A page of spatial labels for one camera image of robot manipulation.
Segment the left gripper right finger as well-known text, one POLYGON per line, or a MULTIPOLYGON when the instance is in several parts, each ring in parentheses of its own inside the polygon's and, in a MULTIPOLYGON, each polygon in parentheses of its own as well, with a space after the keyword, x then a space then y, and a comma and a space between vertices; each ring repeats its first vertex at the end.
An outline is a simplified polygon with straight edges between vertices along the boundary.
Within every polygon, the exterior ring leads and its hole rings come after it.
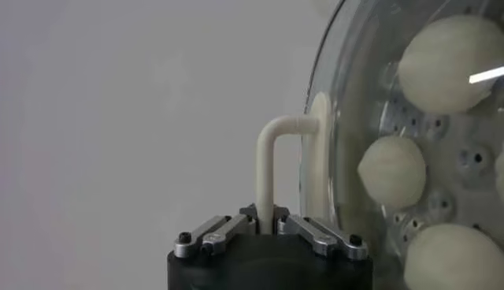
POLYGON ((302 259, 308 255, 324 260, 365 261, 369 248, 357 234, 346 234, 315 217, 291 214, 274 206, 274 256, 302 259))

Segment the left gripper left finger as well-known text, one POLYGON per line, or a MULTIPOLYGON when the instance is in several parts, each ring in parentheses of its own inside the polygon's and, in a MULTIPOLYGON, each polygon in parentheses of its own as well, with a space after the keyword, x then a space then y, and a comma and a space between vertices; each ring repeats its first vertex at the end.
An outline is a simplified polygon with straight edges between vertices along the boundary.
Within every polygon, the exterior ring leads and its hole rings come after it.
POLYGON ((257 211, 255 205, 250 204, 240 208, 233 217, 217 215, 190 232, 181 232, 172 252, 177 258, 192 258, 206 247, 211 255, 219 255, 237 235, 256 233, 257 211))

